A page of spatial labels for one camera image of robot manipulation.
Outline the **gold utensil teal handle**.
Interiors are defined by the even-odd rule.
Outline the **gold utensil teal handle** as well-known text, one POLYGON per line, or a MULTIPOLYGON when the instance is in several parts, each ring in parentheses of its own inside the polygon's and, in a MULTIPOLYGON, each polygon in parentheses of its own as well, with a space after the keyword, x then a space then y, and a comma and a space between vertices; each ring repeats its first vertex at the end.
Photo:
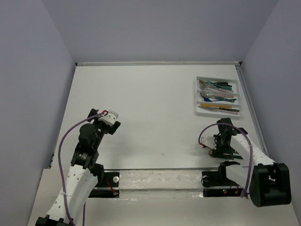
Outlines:
POLYGON ((218 151, 213 150, 213 149, 210 149, 210 150, 208 151, 208 154, 209 154, 210 156, 216 157, 216 158, 232 157, 231 154, 218 152, 218 151))

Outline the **knife black speckled handle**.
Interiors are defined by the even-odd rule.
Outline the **knife black speckled handle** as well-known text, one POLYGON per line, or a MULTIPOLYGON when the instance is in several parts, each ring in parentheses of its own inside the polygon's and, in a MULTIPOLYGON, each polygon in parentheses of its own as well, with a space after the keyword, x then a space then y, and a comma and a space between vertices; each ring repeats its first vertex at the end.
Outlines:
POLYGON ((232 109, 232 108, 221 108, 221 107, 210 107, 210 106, 198 106, 202 109, 212 110, 212 111, 228 111, 228 112, 240 112, 238 109, 232 109))

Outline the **gold spoon orange handle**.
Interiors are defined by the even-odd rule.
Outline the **gold spoon orange handle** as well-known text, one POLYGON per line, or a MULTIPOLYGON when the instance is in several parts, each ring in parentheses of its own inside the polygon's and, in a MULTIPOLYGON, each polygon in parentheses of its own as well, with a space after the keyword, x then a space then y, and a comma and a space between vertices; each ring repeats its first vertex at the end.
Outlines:
POLYGON ((212 105, 212 104, 199 104, 198 107, 208 108, 208 109, 218 109, 218 108, 231 109, 232 108, 232 106, 230 105, 212 105))

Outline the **silver spoon teal speckled handle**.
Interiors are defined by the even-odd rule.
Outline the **silver spoon teal speckled handle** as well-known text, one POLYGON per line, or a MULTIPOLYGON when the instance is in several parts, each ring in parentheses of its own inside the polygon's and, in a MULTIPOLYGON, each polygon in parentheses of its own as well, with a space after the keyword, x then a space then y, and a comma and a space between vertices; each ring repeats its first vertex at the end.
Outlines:
POLYGON ((224 97, 216 97, 215 99, 226 101, 226 102, 232 102, 232 103, 234 103, 237 100, 236 98, 224 98, 224 97))

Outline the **blue spoon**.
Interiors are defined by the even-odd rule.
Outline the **blue spoon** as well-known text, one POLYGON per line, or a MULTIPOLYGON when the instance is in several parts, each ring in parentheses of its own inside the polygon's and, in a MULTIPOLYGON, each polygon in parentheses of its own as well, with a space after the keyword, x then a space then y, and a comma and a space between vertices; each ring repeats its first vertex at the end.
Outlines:
POLYGON ((211 100, 209 98, 204 97, 204 101, 205 102, 217 102, 217 101, 221 101, 221 100, 217 100, 217 99, 211 100))

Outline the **silver spoon pink handle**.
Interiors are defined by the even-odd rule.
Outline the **silver spoon pink handle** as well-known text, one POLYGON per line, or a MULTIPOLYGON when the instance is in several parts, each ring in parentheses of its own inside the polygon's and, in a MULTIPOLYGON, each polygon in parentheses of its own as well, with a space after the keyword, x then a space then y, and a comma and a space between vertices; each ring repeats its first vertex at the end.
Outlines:
POLYGON ((205 93, 205 92, 200 93, 200 95, 202 97, 206 97, 206 98, 215 98, 215 97, 233 98, 234 97, 232 95, 209 94, 209 93, 205 93))

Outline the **silver fork slim handle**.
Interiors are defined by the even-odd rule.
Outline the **silver fork slim handle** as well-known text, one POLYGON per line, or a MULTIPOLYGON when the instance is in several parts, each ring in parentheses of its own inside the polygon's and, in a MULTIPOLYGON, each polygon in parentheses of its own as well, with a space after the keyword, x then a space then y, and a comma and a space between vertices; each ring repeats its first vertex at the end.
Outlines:
POLYGON ((219 92, 219 89, 215 89, 215 88, 212 88, 212 87, 202 87, 202 86, 200 86, 199 88, 203 91, 219 92))

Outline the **silver fork black speckled handle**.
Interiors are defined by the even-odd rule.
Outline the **silver fork black speckled handle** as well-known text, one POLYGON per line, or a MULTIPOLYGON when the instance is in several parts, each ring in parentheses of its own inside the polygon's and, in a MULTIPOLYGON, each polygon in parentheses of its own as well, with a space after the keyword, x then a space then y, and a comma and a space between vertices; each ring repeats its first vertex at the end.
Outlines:
POLYGON ((228 84, 227 82, 214 82, 214 85, 216 86, 221 86, 221 87, 228 87, 228 88, 232 88, 232 86, 230 84, 228 84))

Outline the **teal fork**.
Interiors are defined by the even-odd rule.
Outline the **teal fork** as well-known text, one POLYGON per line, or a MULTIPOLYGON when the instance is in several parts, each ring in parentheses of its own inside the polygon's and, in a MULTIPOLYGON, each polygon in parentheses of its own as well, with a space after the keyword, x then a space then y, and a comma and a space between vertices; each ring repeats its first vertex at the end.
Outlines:
POLYGON ((209 81, 209 80, 207 80, 207 83, 209 83, 211 85, 214 85, 215 87, 218 87, 220 89, 229 90, 229 91, 233 92, 232 86, 227 84, 227 83, 212 82, 212 81, 209 81))

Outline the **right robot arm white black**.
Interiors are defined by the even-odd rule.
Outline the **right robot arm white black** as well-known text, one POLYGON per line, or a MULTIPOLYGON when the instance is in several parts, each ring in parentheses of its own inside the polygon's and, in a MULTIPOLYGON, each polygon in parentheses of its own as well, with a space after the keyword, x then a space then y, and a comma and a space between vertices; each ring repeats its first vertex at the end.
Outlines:
POLYGON ((237 185, 239 195, 250 197, 256 207, 291 203, 289 168, 265 155, 243 128, 235 127, 230 118, 216 122, 218 134, 213 135, 214 157, 223 158, 209 186, 237 185))

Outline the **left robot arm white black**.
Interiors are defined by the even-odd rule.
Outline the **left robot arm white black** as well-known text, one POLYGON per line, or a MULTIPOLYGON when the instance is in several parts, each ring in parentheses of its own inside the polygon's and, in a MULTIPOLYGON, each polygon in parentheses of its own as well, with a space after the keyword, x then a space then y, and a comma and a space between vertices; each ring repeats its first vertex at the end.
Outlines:
POLYGON ((88 117, 72 126, 62 137, 58 148, 58 166, 62 189, 54 204, 44 217, 39 217, 37 226, 75 226, 80 213, 85 213, 86 201, 92 190, 105 180, 104 167, 96 161, 98 147, 107 134, 113 135, 121 123, 118 114, 112 110, 98 112, 91 109, 88 117), (71 159, 67 176, 61 161, 63 141, 79 126, 79 138, 71 159))

